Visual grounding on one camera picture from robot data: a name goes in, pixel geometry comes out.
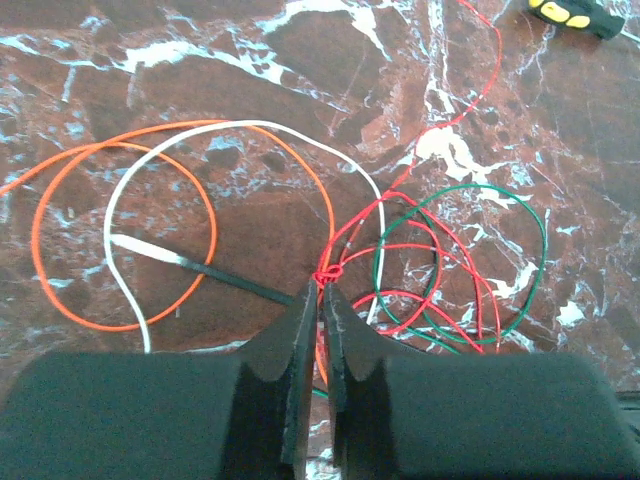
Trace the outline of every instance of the yellow grip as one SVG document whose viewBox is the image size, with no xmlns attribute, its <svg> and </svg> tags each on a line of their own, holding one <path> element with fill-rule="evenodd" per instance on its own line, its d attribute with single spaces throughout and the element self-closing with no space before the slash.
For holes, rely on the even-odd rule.
<svg viewBox="0 0 640 480">
<path fill-rule="evenodd" d="M 567 27 L 571 28 L 587 28 L 591 23 L 591 19 L 584 15 L 576 15 L 567 21 Z"/>
<path fill-rule="evenodd" d="M 549 20 L 553 20 L 557 23 L 564 23 L 569 20 L 569 17 L 571 17 L 569 10 L 562 8 L 555 2 L 545 3 L 542 8 L 540 8 L 540 13 Z"/>
</svg>

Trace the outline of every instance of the screwdriver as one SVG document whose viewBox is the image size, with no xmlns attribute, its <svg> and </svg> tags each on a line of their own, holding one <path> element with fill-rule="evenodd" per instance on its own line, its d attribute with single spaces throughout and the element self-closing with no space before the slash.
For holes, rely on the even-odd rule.
<svg viewBox="0 0 640 480">
<path fill-rule="evenodd" d="M 593 0 L 528 0 L 531 13 L 546 23 L 592 33 L 604 40 L 623 35 L 640 44 L 640 37 L 623 30 L 624 18 L 611 15 Z"/>
</svg>

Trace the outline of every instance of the marble surface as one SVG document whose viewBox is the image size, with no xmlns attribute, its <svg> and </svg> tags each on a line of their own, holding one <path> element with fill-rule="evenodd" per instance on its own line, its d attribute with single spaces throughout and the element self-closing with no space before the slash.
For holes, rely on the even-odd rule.
<svg viewBox="0 0 640 480">
<path fill-rule="evenodd" d="M 640 2 L 606 3 L 640 34 Z M 460 125 L 423 139 L 404 189 L 423 198 L 463 181 L 487 182 L 528 199 L 547 226 L 550 255 L 530 315 L 504 350 L 577 352 L 615 388 L 639 388 L 640 48 L 622 37 L 599 42 L 558 32 L 523 13 L 520 1 L 487 0 L 478 8 L 502 31 L 502 73 Z M 129 129 L 253 117 L 350 154 L 386 187 L 423 128 L 452 118 L 481 91 L 496 43 L 453 0 L 9 0 L 0 16 L 0 52 L 3 183 L 61 150 Z M 344 164 L 291 143 L 328 184 L 339 224 L 372 200 Z M 192 139 L 173 154 L 215 202 L 215 264 L 295 293 L 327 234 L 322 200 L 304 171 L 245 131 Z M 108 324 L 133 321 L 105 266 L 100 226 L 117 179 L 135 158 L 113 150 L 88 160 L 54 196 L 43 228 L 45 263 L 60 297 L 74 312 Z M 78 326 L 45 298 L 29 242 L 53 170 L 0 199 L 2 394 L 46 351 L 141 346 L 135 332 Z M 505 318 L 513 316 L 540 255 L 532 220 L 513 204 L 475 193 L 451 195 L 434 211 L 471 245 Z M 164 165 L 135 177 L 116 222 L 118 231 L 194 258 L 207 248 L 197 192 Z M 374 239 L 375 228 L 363 238 Z M 125 251 L 118 261 L 149 314 L 193 279 Z M 424 256 L 391 255 L 385 284 L 417 288 L 429 269 Z M 356 296 L 370 289 L 369 271 L 367 262 L 354 265 L 345 290 Z M 438 301 L 464 318 L 471 282 L 450 273 Z M 278 313 L 266 301 L 206 281 L 152 336 L 159 350 L 224 350 Z M 334 478 L 323 460 L 330 450 L 321 400 L 312 415 L 310 455 L 319 458 L 310 461 L 309 476 Z"/>
</svg>

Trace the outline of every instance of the red wire loop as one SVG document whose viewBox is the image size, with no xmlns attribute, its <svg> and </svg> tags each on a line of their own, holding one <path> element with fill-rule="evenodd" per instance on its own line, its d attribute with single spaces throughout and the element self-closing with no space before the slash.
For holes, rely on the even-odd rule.
<svg viewBox="0 0 640 480">
<path fill-rule="evenodd" d="M 344 267 L 340 264 L 329 265 L 325 270 L 321 272 L 315 272 L 313 279 L 318 284 L 318 287 L 324 288 L 327 283 L 337 282 L 338 279 L 344 273 Z"/>
</svg>

